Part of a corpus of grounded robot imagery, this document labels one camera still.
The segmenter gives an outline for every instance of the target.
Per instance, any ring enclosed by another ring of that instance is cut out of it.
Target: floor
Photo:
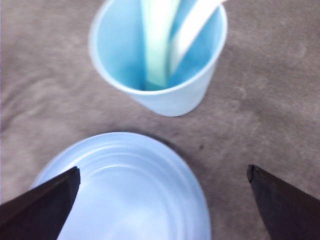
[[[207,199],[213,239],[268,240],[248,164],[320,198],[320,3],[230,0],[228,37],[202,103],[163,117],[98,75],[88,31],[102,0],[3,0],[1,201],[69,145],[131,131],[177,151]]]

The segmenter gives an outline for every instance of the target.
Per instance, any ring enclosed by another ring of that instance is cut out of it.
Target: light blue plate
[[[111,132],[67,148],[33,187],[77,166],[81,184],[59,240],[210,240],[209,212],[187,164],[150,137]]]

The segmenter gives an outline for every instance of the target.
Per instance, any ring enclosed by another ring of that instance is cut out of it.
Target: light green straw
[[[167,87],[169,34],[179,4],[180,0],[141,0],[146,91]]]

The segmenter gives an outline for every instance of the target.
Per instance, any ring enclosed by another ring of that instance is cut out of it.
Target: plastic cup
[[[194,2],[181,1],[171,37]],[[174,117],[192,111],[203,99],[226,37],[227,16],[220,5],[169,78],[167,88],[146,91],[141,3],[139,0],[110,0],[102,5],[93,20],[89,51],[95,68],[109,84],[153,112]]]

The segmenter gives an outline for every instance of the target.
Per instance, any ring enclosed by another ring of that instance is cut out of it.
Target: cup
[[[181,1],[171,38],[195,1]],[[227,16],[220,5],[168,79],[167,88],[147,91],[140,0],[110,0],[93,20],[89,53],[93,65],[109,84],[159,115],[176,117],[192,111],[203,99],[226,37]]]

